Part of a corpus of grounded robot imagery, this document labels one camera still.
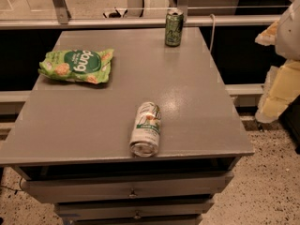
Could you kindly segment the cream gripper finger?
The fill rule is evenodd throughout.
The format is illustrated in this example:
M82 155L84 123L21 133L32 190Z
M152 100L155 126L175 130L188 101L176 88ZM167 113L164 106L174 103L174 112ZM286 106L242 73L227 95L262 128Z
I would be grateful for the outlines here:
M263 46L275 45L277 30L278 21L275 21L256 36L255 42Z
M263 94L255 118L260 123L278 120L289 105L300 96L300 62L287 60L281 67L267 72Z

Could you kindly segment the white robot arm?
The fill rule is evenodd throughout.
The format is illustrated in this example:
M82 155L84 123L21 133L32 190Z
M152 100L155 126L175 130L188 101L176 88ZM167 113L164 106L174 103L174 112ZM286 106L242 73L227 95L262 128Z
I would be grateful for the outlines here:
M282 66L271 67L267 72L255 113L257 121L271 123L300 96L300 0L293 1L278 21L255 38L255 42L274 45L276 54L285 59Z

